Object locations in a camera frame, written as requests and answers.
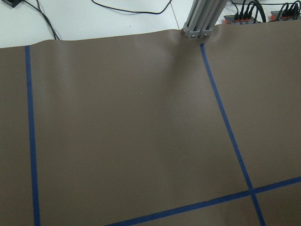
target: electrical wire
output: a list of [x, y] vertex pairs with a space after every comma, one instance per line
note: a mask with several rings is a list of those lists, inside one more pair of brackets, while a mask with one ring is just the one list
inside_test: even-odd
[[234, 3], [232, 0], [230, 0], [230, 2], [232, 2], [232, 4], [235, 6], [235, 8], [237, 10], [237, 13], [239, 13], [239, 10], [238, 10], [238, 7], [237, 7], [236, 3]]
[[104, 7], [104, 8], [108, 8], [108, 9], [113, 9], [113, 10], [117, 10], [117, 11], [122, 11], [122, 12], [127, 12], [127, 13], [138, 13], [138, 14], [154, 14], [154, 15], [159, 15], [161, 13], [163, 13], [167, 7], [171, 4], [172, 0], [169, 0], [169, 2], [167, 3], [167, 5], [165, 6], [165, 8], [160, 11], [160, 12], [148, 12], [148, 11], [131, 11], [131, 10], [126, 10], [126, 9], [121, 9], [121, 8], [114, 8], [114, 7], [111, 7], [111, 6], [105, 6], [103, 4], [100, 4], [98, 2], [95, 2], [94, 0], [91, 0], [94, 4], [98, 5], [98, 6], [101, 6], [101, 7]]
[[255, 6], [254, 1], [249, 2], [248, 6], [246, 7], [246, 12], [249, 11], [249, 8], [250, 8], [251, 4], [253, 4], [253, 7]]
[[279, 11], [279, 13], [278, 13], [277, 18], [276, 18], [275, 21], [279, 21], [279, 17], [280, 17], [280, 15], [281, 15], [281, 13], [283, 12], [284, 6], [286, 6], [285, 11], [287, 11], [287, 10], [288, 10], [288, 7], [289, 7], [289, 3], [283, 4], [283, 6], [281, 7], [281, 9], [280, 9], [280, 11]]
[[39, 0], [36, 0], [37, 7], [35, 7], [31, 3], [27, 2], [26, 0], [23, 0], [23, 2], [25, 2], [26, 4], [28, 4], [29, 6], [31, 6], [33, 9], [35, 9], [36, 11], [38, 11], [44, 17], [46, 23], [48, 24], [48, 26], [50, 27], [50, 29], [51, 29], [51, 31], [53, 33], [54, 39], [55, 40], [60, 40], [60, 38], [57, 36], [55, 30], [53, 29], [53, 26], [52, 26], [51, 22], [49, 21], [48, 17], [42, 12]]
[[254, 18], [254, 22], [253, 22], [253, 24], [255, 24], [256, 23], [256, 20], [257, 20], [257, 16], [258, 16], [258, 9], [256, 9], [256, 14], [255, 14], [255, 18]]
[[[233, 1], [231, 1], [232, 2], [232, 4], [235, 4], [235, 5], [242, 5], [243, 3], [235, 3], [235, 2], [233, 2]], [[271, 5], [271, 6], [277, 6], [277, 5], [279, 5], [279, 6], [281, 6], [281, 5], [283, 5], [283, 3], [260, 3], [261, 5]]]
[[246, 0], [244, 0], [244, 2], [243, 2], [243, 6], [242, 6], [242, 8], [241, 8], [241, 11], [240, 11], [240, 13], [243, 13], [244, 12], [244, 9], [245, 9], [245, 3], [246, 3]]
[[294, 4], [297, 4], [299, 3], [299, 10], [296, 12], [296, 15], [295, 16], [295, 20], [298, 19], [298, 17], [300, 16], [300, 12], [301, 12], [301, 1], [300, 0], [297, 0], [294, 2]]
[[258, 8], [259, 8], [259, 12], [260, 12], [260, 15], [261, 15], [261, 18], [262, 18], [262, 22], [264, 22], [264, 23], [267, 22], [264, 10], [263, 10], [262, 5], [260, 4], [260, 2], [258, 0], [253, 0], [253, 1], [255, 1], [258, 4]]

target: white table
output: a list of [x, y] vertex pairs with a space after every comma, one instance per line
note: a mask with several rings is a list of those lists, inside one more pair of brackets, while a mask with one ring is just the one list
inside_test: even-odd
[[[36, 5], [35, 0], [28, 0]], [[99, 3], [129, 10], [161, 11], [168, 0], [98, 0]], [[82, 40], [120, 35], [181, 29], [187, 19], [193, 0], [173, 0], [160, 15], [129, 14], [95, 5], [91, 0], [40, 0], [43, 12], [48, 16], [62, 40]], [[261, 3], [284, 3], [284, 0], [260, 0]], [[266, 15], [281, 6], [263, 6]], [[233, 15], [236, 9], [227, 3], [223, 16]], [[0, 1], [0, 48], [31, 45], [53, 39], [44, 18], [25, 3], [12, 9]]]

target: plug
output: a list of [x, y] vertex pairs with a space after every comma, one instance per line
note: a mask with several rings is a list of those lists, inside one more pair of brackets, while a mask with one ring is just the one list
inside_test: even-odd
[[244, 13], [243, 13], [243, 12], [240, 12], [238, 19], [239, 19], [239, 20], [242, 20], [243, 18], [244, 18]]
[[291, 17], [293, 16], [293, 7], [294, 7], [294, 4], [291, 5], [291, 7], [288, 9], [288, 11], [286, 12], [286, 16], [287, 17]]
[[244, 19], [244, 20], [247, 20], [247, 19], [248, 19], [248, 16], [249, 16], [249, 13], [248, 13], [248, 11], [246, 11], [246, 12], [244, 13], [243, 19]]
[[236, 13], [235, 15], [234, 15], [234, 20], [238, 20], [238, 13]]
[[299, 6], [296, 4], [293, 8], [293, 20], [298, 18]]
[[283, 12], [282, 12], [282, 17], [286, 17], [286, 15], [287, 15], [287, 9], [285, 9], [285, 10], [283, 10]]
[[252, 18], [252, 11], [250, 11], [248, 14], [248, 19], [251, 20], [251, 18]]
[[11, 6], [12, 8], [16, 7], [22, 2], [22, 0], [2, 0], [2, 1], [8, 4], [9, 6]]

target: power strip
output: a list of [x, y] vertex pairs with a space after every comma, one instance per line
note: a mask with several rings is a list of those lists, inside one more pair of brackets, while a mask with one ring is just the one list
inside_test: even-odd
[[251, 17], [249, 20], [234, 20], [234, 15], [224, 16], [226, 24], [254, 24], [254, 17]]
[[[278, 16], [279, 12], [280, 11], [272, 11], [271, 12], [271, 14], [272, 14], [272, 16], [271, 16], [272, 21], [276, 21], [276, 18]], [[289, 17], [282, 17], [282, 16], [279, 17], [279, 21], [284, 21], [284, 20], [293, 20], [293, 19], [289, 18]]]

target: connector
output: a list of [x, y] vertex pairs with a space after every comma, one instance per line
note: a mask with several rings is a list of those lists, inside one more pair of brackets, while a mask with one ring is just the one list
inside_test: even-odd
[[291, 17], [293, 15], [293, 10], [292, 9], [289, 9], [287, 12], [286, 12], [286, 17]]
[[234, 15], [234, 20], [238, 20], [238, 17], [239, 17], [239, 15], [238, 15], [238, 13], [236, 13], [236, 14]]
[[248, 11], [246, 11], [246, 12], [244, 13], [243, 20], [247, 20], [247, 19], [248, 19], [248, 16], [249, 16], [249, 13], [248, 13]]
[[294, 14], [293, 14], [294, 20], [297, 20], [298, 17], [299, 17], [299, 10], [300, 10], [300, 8], [299, 8], [299, 6], [296, 4], [296, 6], [295, 6], [295, 8], [294, 8]]
[[238, 19], [239, 19], [239, 20], [243, 20], [243, 18], [244, 18], [244, 13], [243, 13], [243, 12], [240, 12]]
[[287, 11], [288, 11], [288, 4], [286, 5], [285, 9], [282, 11], [281, 16], [282, 16], [283, 18], [287, 17]]
[[248, 14], [248, 20], [250, 20], [252, 18], [252, 12], [250, 11]]
[[298, 7], [298, 4], [296, 4], [292, 10], [292, 16], [293, 17], [296, 17], [298, 15], [298, 11], [299, 11], [299, 7]]
[[22, 0], [2, 0], [2, 1], [8, 4], [9, 6], [11, 6], [12, 8], [16, 7], [22, 2]]

